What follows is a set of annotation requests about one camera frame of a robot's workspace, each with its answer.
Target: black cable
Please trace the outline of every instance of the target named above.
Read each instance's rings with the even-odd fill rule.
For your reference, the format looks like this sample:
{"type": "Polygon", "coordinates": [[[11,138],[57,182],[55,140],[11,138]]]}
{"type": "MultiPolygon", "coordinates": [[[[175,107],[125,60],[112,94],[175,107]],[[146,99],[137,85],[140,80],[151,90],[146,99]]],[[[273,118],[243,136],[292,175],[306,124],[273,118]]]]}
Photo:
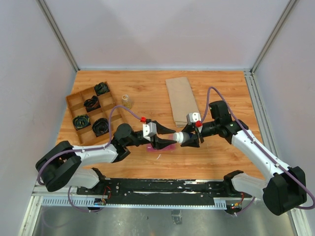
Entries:
{"type": "Polygon", "coordinates": [[[87,112],[91,112],[100,108],[100,104],[99,104],[99,100],[97,96],[93,96],[91,99],[85,100],[83,105],[85,106],[85,109],[87,110],[87,112]]]}
{"type": "Polygon", "coordinates": [[[77,116],[73,119],[72,122],[73,122],[73,125],[76,128],[76,130],[83,129],[83,128],[85,128],[91,124],[90,118],[88,115],[77,116]]]}
{"type": "Polygon", "coordinates": [[[108,133],[109,132],[108,128],[109,128],[108,120],[106,118],[98,119],[92,126],[92,130],[97,137],[108,133]]]}
{"type": "Polygon", "coordinates": [[[109,92],[109,87],[104,82],[101,82],[98,85],[94,86],[94,90],[95,90],[97,96],[100,96],[101,94],[109,92]]]}

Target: cardboard divider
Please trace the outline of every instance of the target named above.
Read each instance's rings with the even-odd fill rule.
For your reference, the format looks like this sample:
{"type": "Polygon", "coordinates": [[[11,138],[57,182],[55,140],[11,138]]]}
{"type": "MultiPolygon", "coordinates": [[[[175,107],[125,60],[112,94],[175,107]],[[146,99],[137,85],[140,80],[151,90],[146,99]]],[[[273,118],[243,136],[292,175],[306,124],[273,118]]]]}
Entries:
{"type": "MultiPolygon", "coordinates": [[[[91,112],[87,112],[86,108],[84,107],[84,101],[92,98],[93,96],[96,96],[94,87],[90,87],[80,92],[71,94],[65,98],[72,120],[79,115],[88,115],[90,118],[91,125],[83,129],[76,130],[75,127],[73,126],[80,145],[90,146],[94,144],[106,143],[107,141],[109,141],[109,133],[96,137],[92,129],[93,124],[99,118],[106,118],[107,120],[109,120],[109,114],[111,110],[113,109],[113,107],[117,105],[110,87],[109,90],[110,90],[109,92],[98,96],[98,100],[101,107],[91,112]]],[[[120,109],[116,109],[112,114],[110,124],[112,134],[114,134],[117,127],[124,122],[125,118],[120,112],[120,109]]]]}

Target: white wall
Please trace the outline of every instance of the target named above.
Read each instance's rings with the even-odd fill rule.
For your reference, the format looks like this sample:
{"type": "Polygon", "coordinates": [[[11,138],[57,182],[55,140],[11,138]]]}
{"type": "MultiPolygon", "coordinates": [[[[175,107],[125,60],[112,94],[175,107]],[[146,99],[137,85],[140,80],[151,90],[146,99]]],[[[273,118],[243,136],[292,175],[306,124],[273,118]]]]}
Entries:
{"type": "MultiPolygon", "coordinates": [[[[315,193],[315,1],[300,0],[256,72],[280,157],[315,193]]],[[[310,205],[310,197],[305,205],[310,205]]],[[[315,234],[315,210],[307,211],[315,234]]]]}
{"type": "Polygon", "coordinates": [[[0,1],[0,229],[17,235],[74,71],[35,0],[0,1]]]}
{"type": "Polygon", "coordinates": [[[250,68],[288,0],[46,0],[79,67],[250,68]]]}

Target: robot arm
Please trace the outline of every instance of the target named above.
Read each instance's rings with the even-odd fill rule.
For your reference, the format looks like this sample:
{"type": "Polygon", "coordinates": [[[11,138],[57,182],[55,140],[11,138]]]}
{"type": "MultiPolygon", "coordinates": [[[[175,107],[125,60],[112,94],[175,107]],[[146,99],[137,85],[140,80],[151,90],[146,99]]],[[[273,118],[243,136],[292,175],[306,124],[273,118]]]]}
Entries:
{"type": "Polygon", "coordinates": [[[199,143],[203,143],[205,137],[218,134],[254,163],[264,175],[265,180],[251,177],[243,173],[243,171],[233,171],[224,176],[223,181],[225,190],[230,196],[239,192],[248,193],[264,200],[266,206],[275,215],[281,215],[306,202],[306,192],[278,166],[281,165],[303,185],[306,185],[305,174],[301,168],[291,168],[277,158],[257,140],[248,127],[240,120],[242,126],[251,136],[250,139],[240,125],[236,121],[232,121],[231,114],[228,112],[224,101],[210,103],[209,107],[214,121],[202,124],[199,113],[188,114],[188,124],[182,132],[174,134],[174,139],[181,143],[182,147],[198,148],[199,143]],[[259,144],[264,151],[275,159],[277,164],[272,163],[254,142],[259,144]]]}
{"type": "Polygon", "coordinates": [[[49,192],[54,192],[65,186],[82,186],[94,188],[104,176],[96,168],[82,169],[95,163],[114,163],[125,159],[130,151],[128,146],[151,144],[155,149],[162,149],[174,140],[160,139],[157,134],[174,133],[157,121],[144,120],[142,131],[133,131],[129,124],[118,126],[110,145],[72,146],[68,141],[60,142],[37,164],[40,171],[43,165],[58,153],[67,152],[52,160],[42,171],[41,178],[49,192]]]}

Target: wooden table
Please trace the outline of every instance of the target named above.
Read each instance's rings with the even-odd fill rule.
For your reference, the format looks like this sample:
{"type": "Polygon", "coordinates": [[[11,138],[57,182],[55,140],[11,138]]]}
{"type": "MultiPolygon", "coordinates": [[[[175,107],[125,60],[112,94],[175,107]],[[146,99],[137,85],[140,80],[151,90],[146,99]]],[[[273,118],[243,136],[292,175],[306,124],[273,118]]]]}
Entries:
{"type": "MultiPolygon", "coordinates": [[[[180,131],[181,128],[176,128],[173,120],[165,79],[182,76],[189,79],[201,116],[206,106],[207,89],[215,86],[235,115],[261,140],[242,71],[79,71],[72,93],[107,81],[118,104],[121,104],[122,95],[128,94],[134,101],[132,110],[137,115],[156,119],[160,124],[180,131]]],[[[214,91],[210,96],[210,102],[220,100],[214,91]]],[[[142,130],[139,120],[125,110],[123,114],[135,131],[142,130]]],[[[205,121],[211,121],[210,112],[205,121]]],[[[62,140],[78,145],[68,110],[57,143],[62,140]]],[[[95,164],[93,167],[107,177],[222,179],[225,174],[242,170],[251,176],[263,178],[246,156],[219,136],[207,137],[200,148],[176,144],[176,149],[172,151],[147,152],[146,146],[128,149],[131,154],[125,160],[95,164]]]]}

